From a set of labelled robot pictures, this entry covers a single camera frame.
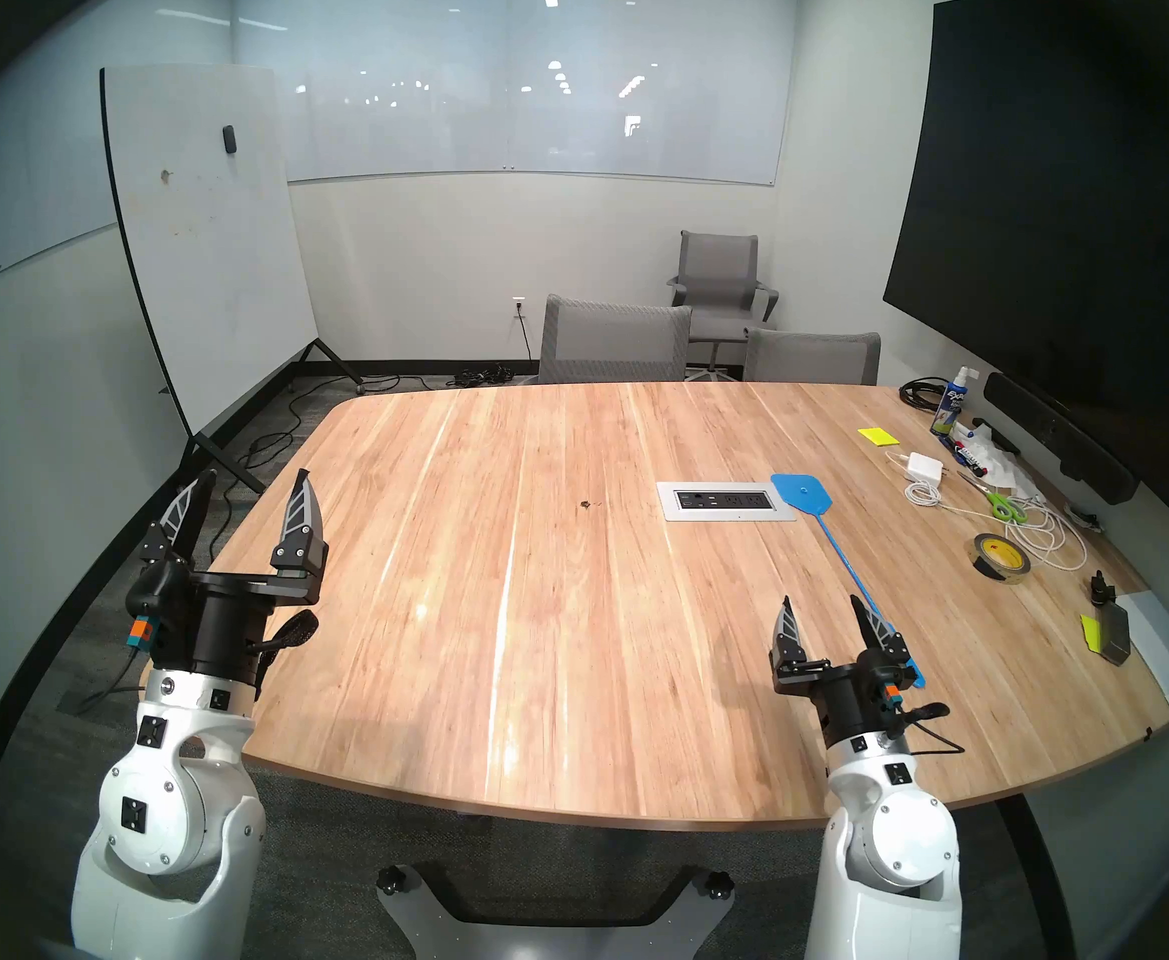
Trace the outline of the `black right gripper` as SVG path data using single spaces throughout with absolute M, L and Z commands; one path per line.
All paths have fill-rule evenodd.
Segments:
M 888 743 L 900 740 L 907 723 L 901 702 L 888 697 L 888 689 L 900 693 L 915 685 L 902 633 L 862 598 L 850 596 L 849 601 L 865 643 L 853 664 L 809 662 L 789 596 L 783 598 L 772 626 L 772 688 L 779 695 L 812 703 L 826 752 L 856 735 L 884 734 Z

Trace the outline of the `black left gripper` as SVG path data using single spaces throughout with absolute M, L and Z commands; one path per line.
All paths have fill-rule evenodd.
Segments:
M 300 468 L 271 555 L 277 573 L 198 572 L 198 537 L 216 483 L 216 468 L 205 468 L 143 537 L 144 619 L 154 626 L 148 659 L 155 671 L 262 686 L 276 654 L 306 644 L 320 624 L 312 606 L 328 551 L 321 505 Z

